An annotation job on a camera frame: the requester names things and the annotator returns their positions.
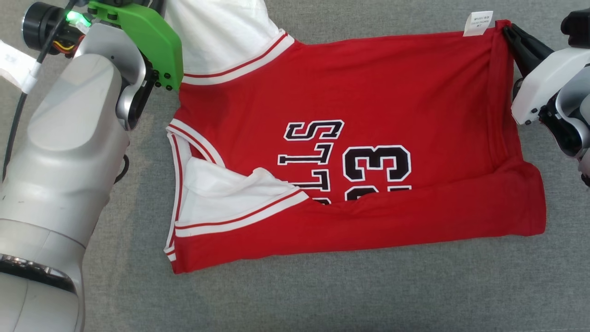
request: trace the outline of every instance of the black cable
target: black cable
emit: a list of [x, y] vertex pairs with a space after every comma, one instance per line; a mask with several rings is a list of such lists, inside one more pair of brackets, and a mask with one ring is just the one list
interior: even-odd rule
[[123, 160], [125, 160], [125, 166], [123, 167], [123, 171], [121, 171], [121, 174], [117, 175], [117, 177], [114, 179], [115, 184], [121, 181], [123, 177], [125, 177], [125, 174], [127, 174], [127, 171], [129, 171], [129, 157], [127, 157], [127, 155], [124, 155]]
[[[39, 64], [42, 64], [43, 61], [45, 60], [45, 57], [47, 56], [47, 54], [49, 53], [49, 50], [51, 49], [51, 46], [53, 45], [53, 41], [55, 40], [58, 32], [63, 28], [63, 26], [66, 22], [65, 19], [67, 17], [67, 14], [74, 8], [75, 3], [76, 3], [76, 0], [70, 0], [68, 2], [68, 5], [65, 6], [64, 18], [59, 20], [57, 22], [57, 24], [55, 25], [55, 27], [53, 27], [53, 30], [51, 30], [49, 37], [47, 38], [47, 40], [45, 40], [45, 44], [43, 45], [43, 48], [41, 49], [41, 52], [39, 53], [39, 56], [37, 57], [37, 62]], [[12, 120], [12, 127], [10, 128], [10, 135], [8, 136], [8, 143], [6, 144], [6, 154], [4, 156], [4, 167], [2, 168], [2, 181], [4, 181], [4, 179], [6, 178], [6, 170], [8, 169], [8, 164], [10, 163], [10, 158], [12, 156], [12, 148], [14, 146], [14, 140], [17, 137], [18, 123], [21, 120], [22, 110], [24, 109], [25, 101], [27, 101], [27, 94], [23, 92], [21, 94], [21, 98], [18, 101], [17, 109], [14, 112], [14, 119]]]

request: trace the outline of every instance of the yellow wire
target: yellow wire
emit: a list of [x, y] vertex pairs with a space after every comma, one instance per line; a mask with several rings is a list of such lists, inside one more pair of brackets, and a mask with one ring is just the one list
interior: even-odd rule
[[53, 43], [58, 45], [59, 47], [61, 47], [64, 51], [71, 51], [76, 46], [76, 45], [72, 45], [70, 47], [65, 47], [62, 44], [60, 44], [60, 42], [57, 40], [53, 41]]

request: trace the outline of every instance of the white sleeve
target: white sleeve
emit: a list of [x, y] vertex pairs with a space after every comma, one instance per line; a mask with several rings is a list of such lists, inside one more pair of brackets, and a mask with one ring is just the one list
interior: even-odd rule
[[170, 0], [166, 20], [182, 40], [186, 74], [231, 70], [282, 33], [264, 0]]

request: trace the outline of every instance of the gray fabric surface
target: gray fabric surface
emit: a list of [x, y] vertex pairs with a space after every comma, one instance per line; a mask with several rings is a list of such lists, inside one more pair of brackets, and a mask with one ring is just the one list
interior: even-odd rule
[[[0, 0], [0, 39], [21, 50], [19, 24], [32, 2]], [[495, 18], [510, 19], [560, 49], [566, 46], [561, 20], [588, 2], [267, 5], [279, 27], [306, 43], [462, 30], [471, 11], [494, 10]], [[66, 64], [62, 57], [47, 60], [19, 137]], [[17, 100], [17, 89], [0, 80], [2, 149]], [[576, 163], [540, 124], [522, 127], [520, 134], [526, 159], [545, 180], [544, 235], [272, 257], [176, 276], [162, 248], [174, 184], [164, 127], [177, 107], [175, 93], [157, 90], [131, 134], [131, 170], [115, 187], [84, 261], [86, 331], [590, 331], [590, 194]]]

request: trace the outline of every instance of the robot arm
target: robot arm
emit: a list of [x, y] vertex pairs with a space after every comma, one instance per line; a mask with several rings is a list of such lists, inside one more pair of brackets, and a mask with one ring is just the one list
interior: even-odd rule
[[540, 120], [562, 152], [579, 161], [582, 179], [590, 186], [590, 9], [571, 13], [562, 24], [570, 47], [553, 52], [517, 25], [504, 29], [524, 77], [515, 88], [512, 115], [521, 125]]
[[[119, 174], [127, 132], [153, 86], [177, 89], [182, 80], [178, 36], [152, 9], [122, 5], [89, 3], [113, 24], [92, 25], [77, 45], [0, 187], [0, 332], [83, 330], [82, 260]], [[30, 27], [32, 17], [59, 11], [39, 3], [30, 10]], [[152, 44], [167, 51], [153, 54], [156, 46], [134, 35], [138, 28], [156, 31], [161, 40], [152, 37]]]

